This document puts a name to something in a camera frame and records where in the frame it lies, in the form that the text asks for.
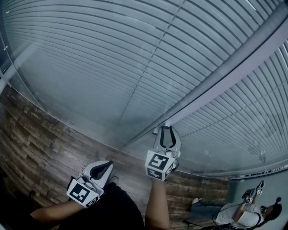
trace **black pants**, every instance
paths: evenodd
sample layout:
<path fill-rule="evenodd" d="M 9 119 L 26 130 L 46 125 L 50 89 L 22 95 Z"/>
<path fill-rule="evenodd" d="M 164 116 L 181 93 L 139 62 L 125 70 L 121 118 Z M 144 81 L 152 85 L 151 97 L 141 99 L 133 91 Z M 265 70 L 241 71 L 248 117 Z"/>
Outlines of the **black pants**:
<path fill-rule="evenodd" d="M 99 201 L 68 218 L 59 229 L 144 229 L 141 212 L 124 190 L 111 183 L 105 191 Z"/>

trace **light blue wall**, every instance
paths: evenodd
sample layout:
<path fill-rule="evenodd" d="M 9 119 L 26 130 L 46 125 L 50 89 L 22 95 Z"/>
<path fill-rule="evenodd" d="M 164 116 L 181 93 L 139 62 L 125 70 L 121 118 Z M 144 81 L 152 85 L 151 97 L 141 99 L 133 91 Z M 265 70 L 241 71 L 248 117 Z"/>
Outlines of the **light blue wall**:
<path fill-rule="evenodd" d="M 242 195 L 247 189 L 255 188 L 260 181 L 265 181 L 265 188 L 258 198 L 259 206 L 274 204 L 277 197 L 282 197 L 282 213 L 274 221 L 270 221 L 259 230 L 282 230 L 288 221 L 288 171 L 277 173 L 271 176 L 249 179 L 243 182 L 231 182 L 229 200 L 233 203 L 242 202 Z"/>

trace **floor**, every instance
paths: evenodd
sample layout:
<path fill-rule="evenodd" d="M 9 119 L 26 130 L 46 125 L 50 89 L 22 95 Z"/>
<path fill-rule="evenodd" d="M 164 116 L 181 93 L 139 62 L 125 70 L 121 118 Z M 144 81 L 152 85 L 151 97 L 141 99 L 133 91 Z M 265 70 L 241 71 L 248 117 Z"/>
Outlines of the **floor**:
<path fill-rule="evenodd" d="M 0 167 L 24 194 L 35 190 L 34 201 L 40 206 L 67 201 L 71 176 L 77 177 L 90 162 L 108 159 L 115 163 L 119 186 L 145 216 L 151 184 L 144 161 L 69 128 L 8 86 L 0 97 L 0 140 Z M 174 172 L 166 187 L 171 228 L 180 230 L 187 229 L 181 221 L 189 214 L 192 199 L 224 202 L 228 182 Z"/>

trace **person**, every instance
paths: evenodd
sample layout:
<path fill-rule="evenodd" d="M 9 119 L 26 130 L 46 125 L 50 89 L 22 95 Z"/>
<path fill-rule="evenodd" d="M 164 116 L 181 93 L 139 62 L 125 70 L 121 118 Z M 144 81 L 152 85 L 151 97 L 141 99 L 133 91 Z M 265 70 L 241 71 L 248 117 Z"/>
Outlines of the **person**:
<path fill-rule="evenodd" d="M 165 182 L 152 178 L 152 188 L 145 216 L 128 194 L 115 182 L 105 186 L 106 194 L 89 208 L 70 200 L 33 211 L 21 227 L 49 229 L 60 224 L 59 230 L 83 229 L 170 229 Z"/>
<path fill-rule="evenodd" d="M 258 196 L 255 195 L 251 204 L 245 204 L 246 199 L 244 199 L 241 204 L 227 203 L 225 205 L 196 198 L 192 202 L 190 213 L 200 215 L 206 220 L 213 220 L 218 226 L 254 229 L 268 221 L 275 220 L 282 211 L 282 205 L 277 199 L 274 205 L 269 206 L 265 212 L 261 212 L 256 205 L 257 198 Z"/>

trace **white t-shirt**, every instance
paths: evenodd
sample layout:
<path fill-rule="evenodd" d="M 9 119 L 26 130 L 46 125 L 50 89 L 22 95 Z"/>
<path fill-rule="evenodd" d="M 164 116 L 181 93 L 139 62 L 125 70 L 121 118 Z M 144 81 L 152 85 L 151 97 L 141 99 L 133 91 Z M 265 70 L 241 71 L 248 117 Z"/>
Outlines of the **white t-shirt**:
<path fill-rule="evenodd" d="M 264 218 L 261 214 L 261 210 L 255 204 L 246 204 L 244 207 L 244 213 L 240 217 L 240 219 L 235 222 L 233 220 L 233 215 L 237 211 L 240 205 L 235 205 L 233 203 L 228 203 L 224 205 L 217 215 L 216 223 L 218 225 L 225 225 L 231 223 L 231 226 L 235 228 L 244 229 L 247 227 L 253 227 L 259 221 L 259 216 L 256 213 L 259 213 L 261 216 L 261 220 L 258 224 L 264 221 Z"/>

